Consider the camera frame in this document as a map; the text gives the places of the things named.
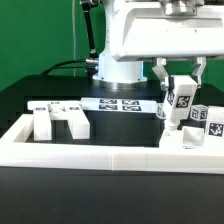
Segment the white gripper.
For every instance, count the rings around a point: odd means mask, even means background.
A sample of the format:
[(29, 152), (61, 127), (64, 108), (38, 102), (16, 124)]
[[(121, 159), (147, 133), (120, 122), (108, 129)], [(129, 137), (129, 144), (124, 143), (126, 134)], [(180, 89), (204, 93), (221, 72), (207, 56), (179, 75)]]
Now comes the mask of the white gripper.
[(152, 70), (162, 91), (169, 88), (165, 58), (194, 57), (191, 78), (200, 88), (205, 57), (224, 55), (224, 6), (202, 6), (194, 16), (166, 16), (158, 2), (127, 2), (115, 13), (110, 51), (117, 61), (154, 58)]

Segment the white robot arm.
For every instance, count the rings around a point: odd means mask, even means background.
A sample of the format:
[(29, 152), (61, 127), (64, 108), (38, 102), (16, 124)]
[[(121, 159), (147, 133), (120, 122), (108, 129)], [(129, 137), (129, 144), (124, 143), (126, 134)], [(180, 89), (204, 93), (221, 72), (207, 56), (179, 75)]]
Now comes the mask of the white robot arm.
[(112, 88), (147, 81), (143, 63), (167, 88), (168, 61), (191, 60), (201, 81), (208, 59), (224, 58), (224, 4), (206, 0), (101, 0), (106, 17), (105, 48), (95, 79)]

